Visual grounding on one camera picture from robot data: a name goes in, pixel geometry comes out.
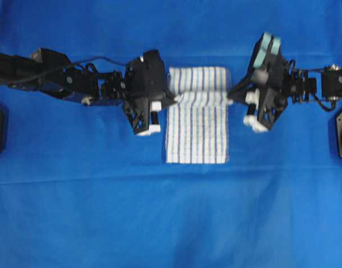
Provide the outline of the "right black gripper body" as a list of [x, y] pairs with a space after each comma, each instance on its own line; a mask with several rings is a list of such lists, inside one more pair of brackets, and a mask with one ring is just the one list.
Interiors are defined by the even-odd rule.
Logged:
[[246, 91], [245, 103], [248, 110], [243, 124], [255, 133], [271, 130], [288, 106], [286, 95], [281, 93], [286, 63], [284, 59], [265, 63], [254, 68], [250, 75], [253, 87]]

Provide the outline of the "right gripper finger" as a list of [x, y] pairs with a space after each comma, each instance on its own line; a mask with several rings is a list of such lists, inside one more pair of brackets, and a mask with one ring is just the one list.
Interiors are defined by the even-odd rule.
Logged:
[[251, 75], [246, 75], [228, 92], [227, 98], [236, 103], [245, 103], [247, 93], [255, 90], [256, 86], [251, 80]]

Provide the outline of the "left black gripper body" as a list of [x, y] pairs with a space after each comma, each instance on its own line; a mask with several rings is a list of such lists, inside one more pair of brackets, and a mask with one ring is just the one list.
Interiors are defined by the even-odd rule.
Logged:
[[162, 110], [162, 90], [167, 89], [164, 71], [147, 71], [139, 58], [126, 65], [126, 99], [123, 111], [133, 133], [148, 136], [160, 131], [158, 120], [150, 120], [151, 114]]

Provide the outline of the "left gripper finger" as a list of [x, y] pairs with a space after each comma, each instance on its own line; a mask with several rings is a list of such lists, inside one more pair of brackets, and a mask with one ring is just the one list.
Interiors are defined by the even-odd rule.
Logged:
[[162, 90], [161, 103], [162, 104], [176, 104], [178, 103], [178, 95], [174, 95], [168, 89]]

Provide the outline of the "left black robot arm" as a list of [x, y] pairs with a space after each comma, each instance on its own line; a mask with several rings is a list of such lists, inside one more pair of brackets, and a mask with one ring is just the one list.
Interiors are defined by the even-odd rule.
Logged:
[[158, 50], [124, 65], [125, 71], [100, 72], [94, 57], [71, 62], [57, 51], [39, 48], [29, 58], [0, 53], [0, 85], [41, 92], [84, 106], [121, 106], [135, 135], [160, 132], [158, 112], [176, 104]]

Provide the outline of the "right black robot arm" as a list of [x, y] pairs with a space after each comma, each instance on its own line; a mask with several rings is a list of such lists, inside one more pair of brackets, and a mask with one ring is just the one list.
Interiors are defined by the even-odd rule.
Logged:
[[228, 99], [247, 106], [244, 124], [254, 132], [267, 132], [288, 107], [288, 103], [317, 103], [331, 112], [342, 98], [342, 69], [298, 69], [294, 60], [280, 60], [253, 66], [228, 92]]

